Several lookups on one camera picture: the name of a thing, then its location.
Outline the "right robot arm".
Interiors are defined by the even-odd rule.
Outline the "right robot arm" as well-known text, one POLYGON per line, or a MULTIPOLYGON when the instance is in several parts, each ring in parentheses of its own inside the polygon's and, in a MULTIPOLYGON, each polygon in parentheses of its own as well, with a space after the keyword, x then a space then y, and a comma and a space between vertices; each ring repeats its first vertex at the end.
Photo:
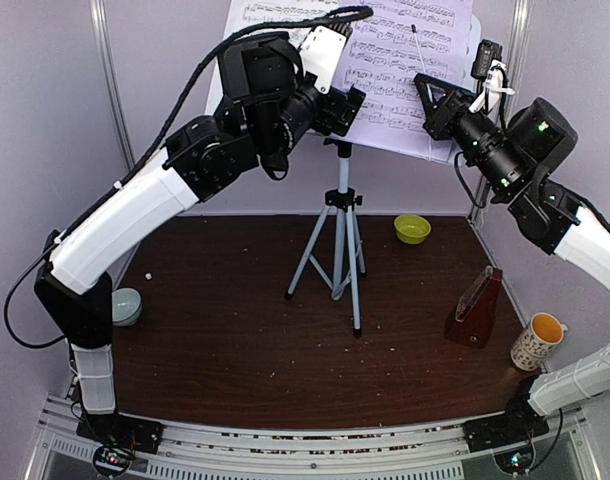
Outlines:
MULTIPOLYGON (((473 92, 419 73, 413 79, 432 139, 450 140, 467 165, 477 168, 505 204, 519 231, 547 254, 586 272, 610 291, 610 224, 593 203, 551 180, 569 156, 578 134, 542 97, 497 126, 477 106, 473 92)), ((523 381, 497 430, 520 440, 537 417, 610 390, 610 342, 562 369, 523 381)))

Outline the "lavender bottom paper sheet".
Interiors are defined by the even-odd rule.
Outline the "lavender bottom paper sheet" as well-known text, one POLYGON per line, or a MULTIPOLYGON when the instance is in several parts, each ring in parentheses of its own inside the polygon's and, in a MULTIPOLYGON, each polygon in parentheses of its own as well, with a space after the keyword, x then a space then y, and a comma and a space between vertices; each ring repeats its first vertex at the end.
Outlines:
POLYGON ((460 84, 465 79, 473 3, 462 0, 364 1, 373 15, 353 24, 334 85, 366 98, 345 139, 445 163, 449 141, 423 129, 425 113, 414 77, 425 73, 460 84))

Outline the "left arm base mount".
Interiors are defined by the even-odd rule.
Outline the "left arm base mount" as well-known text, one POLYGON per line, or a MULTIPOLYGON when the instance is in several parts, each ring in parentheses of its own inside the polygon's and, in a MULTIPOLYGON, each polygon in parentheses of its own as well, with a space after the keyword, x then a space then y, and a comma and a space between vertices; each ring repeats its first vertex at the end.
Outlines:
POLYGON ((129 452, 156 454, 162 439, 162 423, 119 413, 92 415, 84 412, 78 422, 78 436, 129 452))

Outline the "sheet music page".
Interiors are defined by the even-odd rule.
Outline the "sheet music page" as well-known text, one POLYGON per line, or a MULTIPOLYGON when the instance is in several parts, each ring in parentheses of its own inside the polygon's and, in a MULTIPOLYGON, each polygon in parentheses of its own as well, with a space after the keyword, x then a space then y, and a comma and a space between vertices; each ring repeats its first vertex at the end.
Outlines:
POLYGON ((250 25, 311 20, 339 6, 338 0, 234 0, 229 7, 223 38, 250 25))

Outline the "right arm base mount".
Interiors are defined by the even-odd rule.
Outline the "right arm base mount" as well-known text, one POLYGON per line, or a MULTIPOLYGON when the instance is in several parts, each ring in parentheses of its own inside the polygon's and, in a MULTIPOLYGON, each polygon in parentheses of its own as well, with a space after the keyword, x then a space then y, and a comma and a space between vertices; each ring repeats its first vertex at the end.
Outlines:
POLYGON ((545 419, 522 421, 505 415, 469 420, 463 424, 464 436, 471 453, 529 443, 534 437, 545 435, 549 431, 545 419))

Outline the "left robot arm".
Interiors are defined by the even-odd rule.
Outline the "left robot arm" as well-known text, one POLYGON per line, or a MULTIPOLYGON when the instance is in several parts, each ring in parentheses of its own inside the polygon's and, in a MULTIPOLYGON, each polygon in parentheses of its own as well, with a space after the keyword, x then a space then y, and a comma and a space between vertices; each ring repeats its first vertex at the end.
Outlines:
POLYGON ((108 444, 129 424, 117 413, 108 268, 173 217, 204 203, 243 173, 261 168, 281 181, 309 131, 343 136, 364 101, 333 79, 366 5, 297 21, 267 21, 230 34, 192 72, 216 63, 216 110, 175 128, 167 118, 134 167, 70 226, 53 232, 29 267, 34 291, 74 356, 84 413, 108 444))

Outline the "white perforated music stand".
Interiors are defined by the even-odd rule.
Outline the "white perforated music stand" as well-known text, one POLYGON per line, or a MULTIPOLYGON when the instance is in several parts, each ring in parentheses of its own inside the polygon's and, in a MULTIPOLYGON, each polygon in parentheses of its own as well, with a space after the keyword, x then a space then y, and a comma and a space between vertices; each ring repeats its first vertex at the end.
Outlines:
MULTIPOLYGON (((356 145, 347 141, 345 137, 337 135, 327 136, 324 143, 336 147, 336 155, 339 161, 338 187, 327 191, 325 194, 325 206, 318 216, 301 260, 286 291, 285 298, 289 300, 293 297, 306 265, 312 264, 321 278, 326 282, 333 300, 340 299, 346 288, 351 289, 353 333, 355 337, 359 338, 362 335, 362 323, 357 277, 366 275, 366 266, 355 212, 361 197, 349 186, 350 159, 352 149, 356 145), (332 276, 328 276, 314 257, 313 249, 331 209, 334 209, 336 213, 336 231, 334 271, 332 276)), ((442 164, 452 164, 455 155, 456 147, 451 144, 448 160, 442 164)))

